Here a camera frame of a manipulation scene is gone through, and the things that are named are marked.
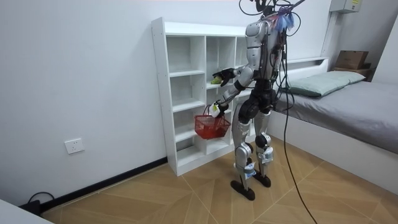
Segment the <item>electrical socket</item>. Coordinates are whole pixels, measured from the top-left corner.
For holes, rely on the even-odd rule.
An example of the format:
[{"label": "electrical socket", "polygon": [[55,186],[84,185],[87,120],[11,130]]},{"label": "electrical socket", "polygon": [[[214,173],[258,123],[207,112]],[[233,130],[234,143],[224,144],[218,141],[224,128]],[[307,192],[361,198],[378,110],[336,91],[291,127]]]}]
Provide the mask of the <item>electrical socket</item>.
[{"label": "electrical socket", "polygon": [[83,146],[83,141],[81,139],[66,141],[65,147],[67,148],[68,154],[85,150],[85,147]]}]

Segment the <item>parquet floor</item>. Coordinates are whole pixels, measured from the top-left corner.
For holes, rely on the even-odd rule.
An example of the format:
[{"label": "parquet floor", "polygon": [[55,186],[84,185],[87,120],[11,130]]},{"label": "parquet floor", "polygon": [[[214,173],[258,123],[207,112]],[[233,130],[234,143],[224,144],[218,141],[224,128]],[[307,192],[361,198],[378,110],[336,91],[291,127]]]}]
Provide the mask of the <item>parquet floor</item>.
[{"label": "parquet floor", "polygon": [[[302,224],[312,223],[297,195],[282,141],[273,138],[272,187],[252,179],[250,202],[229,186],[238,180],[227,154],[180,177],[168,165],[44,214],[62,224]],[[293,146],[298,187],[319,224],[398,223],[398,196]]]}]

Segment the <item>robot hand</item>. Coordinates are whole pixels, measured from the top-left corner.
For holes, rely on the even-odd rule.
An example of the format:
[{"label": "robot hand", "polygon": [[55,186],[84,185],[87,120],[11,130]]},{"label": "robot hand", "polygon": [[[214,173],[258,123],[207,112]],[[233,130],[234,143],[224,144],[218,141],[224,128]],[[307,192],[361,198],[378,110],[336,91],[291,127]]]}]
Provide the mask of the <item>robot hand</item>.
[{"label": "robot hand", "polygon": [[209,113],[214,118],[220,118],[220,117],[224,116],[225,111],[228,110],[228,107],[229,107],[228,105],[221,106],[218,104],[218,101],[216,101],[215,103],[210,105]]},{"label": "robot hand", "polygon": [[226,69],[224,69],[224,70],[222,70],[220,72],[217,72],[217,73],[213,74],[214,78],[220,77],[223,80],[223,82],[221,84],[221,87],[225,86],[229,82],[229,80],[232,79],[232,78],[235,78],[235,76],[236,75],[234,74],[234,69],[233,68],[226,68]]}]

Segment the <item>humanoid robot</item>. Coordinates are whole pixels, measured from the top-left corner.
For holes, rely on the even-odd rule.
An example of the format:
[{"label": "humanoid robot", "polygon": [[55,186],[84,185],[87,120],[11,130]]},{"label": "humanoid robot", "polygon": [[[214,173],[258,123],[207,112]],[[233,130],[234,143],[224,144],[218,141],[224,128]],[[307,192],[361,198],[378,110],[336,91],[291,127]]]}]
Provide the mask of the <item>humanoid robot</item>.
[{"label": "humanoid robot", "polygon": [[[271,186],[267,176],[267,166],[273,160],[271,138],[267,133],[267,126],[271,115],[272,105],[275,103],[275,91],[272,89],[280,72],[282,59],[285,54],[285,28],[275,29],[275,19],[278,14],[284,15],[304,2],[299,1],[294,5],[284,5],[284,12],[275,12],[276,0],[270,6],[266,0],[256,0],[256,7],[263,15],[261,18],[246,27],[246,43],[248,64],[238,68],[227,68],[214,74],[221,77],[223,83],[228,83],[231,78],[237,77],[233,85],[223,93],[223,98],[212,104],[211,115],[220,117],[228,109],[228,104],[245,90],[253,81],[255,87],[250,97],[244,103],[238,104],[232,121],[232,134],[235,147],[235,168],[238,170],[240,182],[233,180],[231,186],[249,200],[255,199],[255,193],[250,188],[250,178],[253,176],[265,187]],[[254,119],[256,130],[256,151],[249,143],[245,142],[250,128],[250,121]],[[255,170],[252,154],[256,155],[259,170]]]}]

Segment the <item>gray pillow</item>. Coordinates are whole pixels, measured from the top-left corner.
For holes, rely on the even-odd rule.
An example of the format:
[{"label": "gray pillow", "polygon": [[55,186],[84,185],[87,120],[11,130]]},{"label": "gray pillow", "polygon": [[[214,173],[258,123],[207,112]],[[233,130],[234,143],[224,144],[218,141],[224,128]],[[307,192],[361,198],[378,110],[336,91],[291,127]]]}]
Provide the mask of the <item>gray pillow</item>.
[{"label": "gray pillow", "polygon": [[319,98],[344,88],[346,85],[360,82],[365,77],[355,72],[326,72],[290,82],[293,94]]}]

